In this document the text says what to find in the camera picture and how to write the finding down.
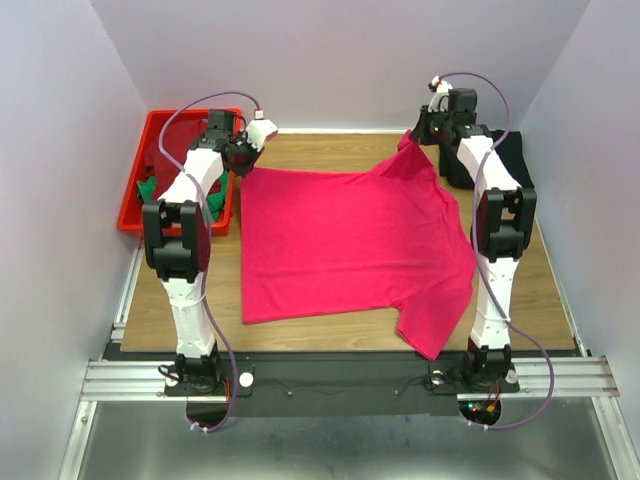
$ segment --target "gray floor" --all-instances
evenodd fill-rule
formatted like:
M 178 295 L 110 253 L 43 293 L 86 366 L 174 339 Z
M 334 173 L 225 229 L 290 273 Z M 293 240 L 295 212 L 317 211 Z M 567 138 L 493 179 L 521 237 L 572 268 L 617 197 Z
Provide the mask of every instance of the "gray floor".
M 539 402 L 505 401 L 500 423 Z M 204 436 L 189 431 L 179 403 L 98 408 L 82 479 L 615 478 L 590 399 L 555 399 L 506 432 L 412 415 L 234 419 Z

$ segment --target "white wall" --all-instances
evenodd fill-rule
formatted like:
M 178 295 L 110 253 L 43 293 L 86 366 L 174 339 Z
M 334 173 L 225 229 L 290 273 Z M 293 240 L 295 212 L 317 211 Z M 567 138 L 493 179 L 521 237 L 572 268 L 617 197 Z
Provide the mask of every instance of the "white wall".
M 549 253 L 640 448 L 640 3 L 592 0 L 522 124 Z
M 149 108 L 239 88 L 281 127 L 406 128 L 453 69 L 490 75 L 517 125 L 588 0 L 92 3 Z M 495 94 L 464 82 L 502 125 Z
M 0 477 L 39 480 L 115 314 L 146 109 L 88 1 L 2 2 L 0 45 Z

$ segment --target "red basket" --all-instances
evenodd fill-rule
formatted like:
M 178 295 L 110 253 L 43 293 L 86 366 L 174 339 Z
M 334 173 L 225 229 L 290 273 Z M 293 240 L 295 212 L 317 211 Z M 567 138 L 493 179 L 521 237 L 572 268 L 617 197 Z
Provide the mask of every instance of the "red basket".
M 238 116 L 242 115 L 242 112 L 237 108 L 227 108 L 226 110 L 233 112 Z M 139 237 L 142 237 L 143 235 L 142 201 L 138 198 L 138 187 L 136 182 L 144 182 L 147 180 L 144 168 L 144 156 L 147 148 L 152 141 L 158 138 L 163 125 L 174 113 L 175 110 L 154 110 L 149 112 L 147 115 L 147 121 L 144 124 L 144 130 L 142 131 L 142 137 L 140 138 L 136 158 L 133 162 L 131 175 L 129 176 L 127 191 L 124 195 L 124 200 L 122 201 L 122 207 L 120 208 L 120 215 L 118 217 L 118 228 L 120 230 L 132 233 Z M 187 110 L 182 112 L 177 119 L 206 119 L 208 113 L 209 110 L 207 109 Z M 239 129 L 241 125 L 241 120 L 238 118 L 236 121 L 236 128 Z M 235 174 L 233 172 L 229 172 L 229 186 L 227 187 L 224 210 L 220 212 L 218 219 L 212 226 L 213 235 L 223 236 L 229 233 L 229 224 L 231 223 L 231 203 L 233 200 L 233 184 L 235 183 L 234 179 Z M 180 227 L 170 227 L 165 230 L 165 233 L 168 233 L 169 235 L 179 235 Z

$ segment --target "wooden table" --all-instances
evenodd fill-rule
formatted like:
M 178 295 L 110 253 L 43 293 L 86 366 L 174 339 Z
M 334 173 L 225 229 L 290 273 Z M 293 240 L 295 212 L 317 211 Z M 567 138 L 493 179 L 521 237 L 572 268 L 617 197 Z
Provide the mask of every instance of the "wooden table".
M 259 164 L 282 169 L 361 172 L 391 156 L 399 138 L 399 135 L 390 134 L 280 135 L 269 144 Z M 425 152 L 437 165 L 437 148 L 425 147 Z M 441 179 L 441 185 L 458 199 L 461 221 L 468 231 L 471 223 L 471 192 L 453 189 L 444 179 Z M 239 190 L 236 188 L 234 193 L 234 218 L 229 235 L 214 239 L 207 285 L 209 304 L 234 349 L 410 349 L 395 332 L 398 312 L 392 308 L 244 325 L 240 308 Z M 474 295 L 445 348 L 466 349 L 475 308 Z M 514 323 L 537 337 L 547 348 L 574 347 L 537 228 L 516 274 L 511 316 Z M 166 293 L 155 272 L 143 262 L 121 348 L 128 352 L 159 352 L 175 351 L 175 345 L 176 334 Z M 515 335 L 512 335 L 512 347 L 535 348 L 527 340 Z

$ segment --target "pink cloth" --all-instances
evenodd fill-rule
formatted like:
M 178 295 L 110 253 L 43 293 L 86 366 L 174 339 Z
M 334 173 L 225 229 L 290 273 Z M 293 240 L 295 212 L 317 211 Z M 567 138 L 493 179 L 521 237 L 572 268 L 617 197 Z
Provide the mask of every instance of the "pink cloth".
M 244 323 L 392 306 L 435 359 L 474 269 L 458 204 L 408 134 L 366 173 L 256 168 L 242 183 Z

